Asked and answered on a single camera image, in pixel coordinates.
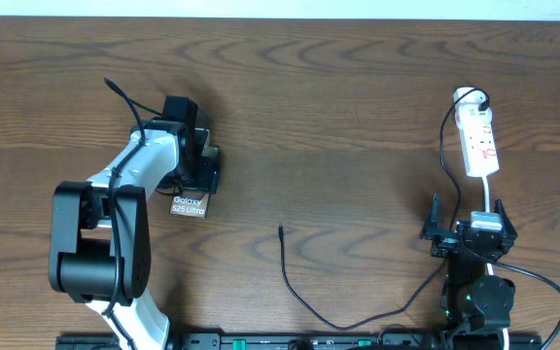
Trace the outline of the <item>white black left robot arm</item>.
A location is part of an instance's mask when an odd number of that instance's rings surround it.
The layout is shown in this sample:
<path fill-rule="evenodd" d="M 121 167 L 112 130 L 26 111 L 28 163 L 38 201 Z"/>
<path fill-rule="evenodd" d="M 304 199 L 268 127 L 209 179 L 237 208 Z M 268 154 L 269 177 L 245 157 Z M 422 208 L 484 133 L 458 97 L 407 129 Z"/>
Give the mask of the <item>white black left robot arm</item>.
<path fill-rule="evenodd" d="M 207 128 L 147 121 L 126 147 L 84 182 L 54 191 L 49 281 L 96 312 L 108 335 L 61 335 L 58 349 L 179 349 L 182 338 L 155 303 L 148 281 L 147 202 L 156 189 L 215 193 L 219 150 Z"/>

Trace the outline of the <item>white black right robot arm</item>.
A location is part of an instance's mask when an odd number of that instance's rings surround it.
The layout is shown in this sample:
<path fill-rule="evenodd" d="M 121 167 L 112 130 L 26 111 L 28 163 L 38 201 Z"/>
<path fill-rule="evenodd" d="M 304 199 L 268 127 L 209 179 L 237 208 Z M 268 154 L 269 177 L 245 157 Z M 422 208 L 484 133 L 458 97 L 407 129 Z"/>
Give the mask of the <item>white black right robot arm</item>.
<path fill-rule="evenodd" d="M 506 255 L 517 239 L 501 200 L 490 213 L 473 211 L 468 221 L 453 230 L 439 226 L 435 196 L 420 237 L 432 242 L 430 254 L 447 265 L 442 305 L 447 326 L 439 335 L 448 348 L 486 336 L 498 340 L 510 326 L 515 286 L 491 275 L 487 265 Z"/>

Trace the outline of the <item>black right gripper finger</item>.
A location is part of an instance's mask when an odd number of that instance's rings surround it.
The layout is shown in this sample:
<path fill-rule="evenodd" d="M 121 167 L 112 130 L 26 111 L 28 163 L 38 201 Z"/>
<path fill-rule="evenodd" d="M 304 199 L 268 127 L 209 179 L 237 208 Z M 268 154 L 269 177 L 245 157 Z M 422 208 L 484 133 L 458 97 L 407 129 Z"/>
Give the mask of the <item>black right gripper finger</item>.
<path fill-rule="evenodd" d="M 425 221 L 425 237 L 434 238 L 439 234 L 439 198 L 435 193 L 429 216 Z"/>
<path fill-rule="evenodd" d="M 505 207 L 504 204 L 502 203 L 502 201 L 500 199 L 497 199 L 495 201 L 495 206 L 494 206 L 495 212 L 500 216 L 502 223 L 503 223 L 503 232 L 507 235 L 508 238 L 514 238 L 515 237 L 515 228 L 513 226 L 513 224 L 511 223 L 507 212 L 505 211 Z"/>

